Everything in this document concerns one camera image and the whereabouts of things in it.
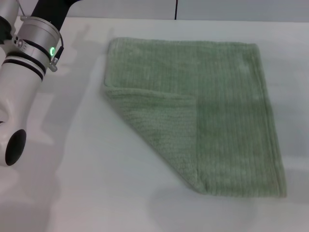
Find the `green ribbed towel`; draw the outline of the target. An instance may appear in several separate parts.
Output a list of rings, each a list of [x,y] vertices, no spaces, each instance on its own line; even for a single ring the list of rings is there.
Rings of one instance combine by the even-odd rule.
[[[104,90],[124,121],[196,192],[286,196],[256,44],[115,38]]]

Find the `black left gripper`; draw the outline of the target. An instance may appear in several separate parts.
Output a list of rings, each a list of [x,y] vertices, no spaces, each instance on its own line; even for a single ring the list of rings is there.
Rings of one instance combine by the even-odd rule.
[[[31,16],[44,19],[60,31],[74,0],[38,0]]]

